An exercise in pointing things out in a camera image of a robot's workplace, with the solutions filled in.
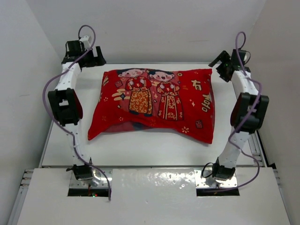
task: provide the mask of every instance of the gray wall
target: gray wall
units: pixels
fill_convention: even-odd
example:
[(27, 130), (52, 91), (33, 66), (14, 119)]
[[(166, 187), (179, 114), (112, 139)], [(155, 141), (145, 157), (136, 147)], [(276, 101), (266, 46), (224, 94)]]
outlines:
[(246, 48), (270, 106), (260, 131), (276, 163), (293, 224), (300, 224), (300, 1), (268, 0)]
[(24, 169), (38, 165), (50, 124), (42, 89), (61, 66), (25, 0), (0, 1), (0, 30), (0, 225), (5, 225)]
[(59, 56), (84, 23), (108, 62), (209, 61), (250, 34), (265, 0), (27, 0)]

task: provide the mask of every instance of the cartoon face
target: cartoon face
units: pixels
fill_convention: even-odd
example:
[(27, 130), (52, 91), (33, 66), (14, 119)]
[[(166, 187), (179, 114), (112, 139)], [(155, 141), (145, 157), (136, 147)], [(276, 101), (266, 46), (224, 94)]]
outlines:
[(167, 82), (175, 77), (175, 75), (171, 72), (159, 71), (159, 70), (151, 71), (149, 74), (151, 78), (163, 82)]
[(144, 69), (123, 69), (118, 71), (118, 77), (136, 77), (142, 75)]

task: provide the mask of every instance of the red robe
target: red robe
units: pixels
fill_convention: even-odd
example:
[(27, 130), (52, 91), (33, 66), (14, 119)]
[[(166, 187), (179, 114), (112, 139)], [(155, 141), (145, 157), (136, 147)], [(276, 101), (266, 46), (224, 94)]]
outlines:
[(131, 91), (130, 111), (152, 114), (152, 96), (149, 90), (151, 86), (151, 82), (143, 76), (131, 77), (126, 81), (125, 90)]
[(157, 92), (161, 94), (157, 116), (165, 120), (183, 120), (183, 109), (178, 91), (180, 87), (172, 82), (161, 82)]

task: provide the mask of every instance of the cartoon character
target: cartoon character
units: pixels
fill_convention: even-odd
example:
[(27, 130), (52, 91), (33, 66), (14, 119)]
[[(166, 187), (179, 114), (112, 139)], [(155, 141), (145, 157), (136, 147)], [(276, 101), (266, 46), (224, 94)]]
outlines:
[(157, 85), (157, 92), (161, 94), (157, 116), (165, 120), (183, 120), (183, 108), (178, 94), (180, 87), (170, 82), (175, 75), (162, 70), (152, 70), (149, 75), (160, 81)]
[(151, 82), (141, 76), (144, 69), (124, 69), (118, 71), (118, 77), (128, 77), (125, 90), (130, 90), (129, 112), (138, 115), (152, 116), (152, 96), (150, 92)]

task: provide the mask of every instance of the white panel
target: white panel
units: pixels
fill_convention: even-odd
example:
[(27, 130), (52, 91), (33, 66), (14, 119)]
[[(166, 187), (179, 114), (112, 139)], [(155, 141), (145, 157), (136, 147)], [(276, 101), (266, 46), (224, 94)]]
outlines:
[(109, 62), (207, 62), (231, 51), (240, 30), (250, 34), (265, 0), (27, 2), (61, 57), (65, 41), (86, 23)]
[(25, 0), (0, 1), (0, 225), (6, 225), (23, 172), (38, 165), (49, 128), (43, 85), (58, 55)]
[[(167, 71), (209, 68), (206, 64), (107, 64), (103, 67), (84, 68), (79, 75), (76, 93), (82, 103), (82, 144), (89, 151), (93, 163), (101, 166), (169, 166), (205, 165), (215, 162), (223, 151), (231, 131), (230, 115), (236, 102), (232, 83), (226, 83), (216, 70), (211, 76), (216, 105), (213, 144), (166, 129), (100, 135), (87, 140), (94, 109), (99, 100), (104, 71), (121, 68), (156, 68)], [(44, 166), (72, 165), (73, 158), (63, 131), (53, 126), (43, 160)], [(244, 151), (251, 154), (249, 144)], [(253, 160), (241, 155), (239, 165), (253, 165)]]
[(276, 163), (292, 224), (300, 224), (300, 1), (268, 0), (245, 49), (270, 98), (260, 135)]
[[(238, 168), (239, 183), (256, 168)], [(112, 200), (67, 197), (70, 172), (36, 169), (18, 225), (288, 225), (271, 168), (240, 196), (197, 197), (193, 169), (127, 169), (112, 173)]]

